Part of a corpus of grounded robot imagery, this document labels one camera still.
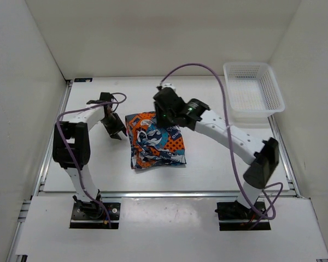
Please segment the colourful patterned shorts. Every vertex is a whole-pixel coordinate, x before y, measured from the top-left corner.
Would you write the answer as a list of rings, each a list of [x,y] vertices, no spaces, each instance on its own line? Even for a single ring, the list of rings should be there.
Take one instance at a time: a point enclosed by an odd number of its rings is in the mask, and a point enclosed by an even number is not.
[[[185,165],[185,145],[178,126],[159,127],[153,111],[125,116],[131,168]]]

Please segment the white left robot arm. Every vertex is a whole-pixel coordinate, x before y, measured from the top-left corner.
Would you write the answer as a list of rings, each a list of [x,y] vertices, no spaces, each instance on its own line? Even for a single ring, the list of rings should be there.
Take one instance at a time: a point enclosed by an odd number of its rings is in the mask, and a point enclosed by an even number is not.
[[[89,100],[84,108],[61,113],[55,122],[52,158],[70,177],[76,192],[74,201],[91,218],[100,217],[104,206],[88,167],[91,157],[89,131],[100,123],[110,138],[121,140],[120,133],[126,134],[126,128],[116,109],[126,99],[120,92],[102,92],[98,99]]]

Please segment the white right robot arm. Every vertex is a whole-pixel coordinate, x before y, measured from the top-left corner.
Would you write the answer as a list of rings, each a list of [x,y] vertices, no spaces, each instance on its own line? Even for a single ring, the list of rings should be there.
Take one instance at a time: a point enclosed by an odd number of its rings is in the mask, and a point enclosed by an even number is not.
[[[241,193],[235,203],[235,213],[241,218],[249,217],[254,204],[279,164],[279,144],[274,138],[262,140],[227,124],[204,102],[191,99],[188,103],[171,87],[159,86],[154,95],[158,124],[179,126],[203,134],[227,147],[232,156],[238,156],[248,169],[239,182]]]

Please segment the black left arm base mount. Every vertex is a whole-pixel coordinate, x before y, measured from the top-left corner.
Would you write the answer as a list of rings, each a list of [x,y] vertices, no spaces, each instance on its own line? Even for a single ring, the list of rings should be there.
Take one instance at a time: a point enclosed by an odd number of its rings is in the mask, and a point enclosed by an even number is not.
[[[92,210],[74,202],[69,227],[71,229],[118,229],[121,203],[104,202],[103,205],[108,211],[109,218],[101,207]]]

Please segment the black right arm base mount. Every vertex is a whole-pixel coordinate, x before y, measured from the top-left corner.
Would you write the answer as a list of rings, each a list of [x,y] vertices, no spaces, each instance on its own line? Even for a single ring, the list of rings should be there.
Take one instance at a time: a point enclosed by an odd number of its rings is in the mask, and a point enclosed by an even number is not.
[[[268,231],[268,220],[261,219],[252,209],[238,202],[217,202],[215,213],[218,215],[220,231]]]

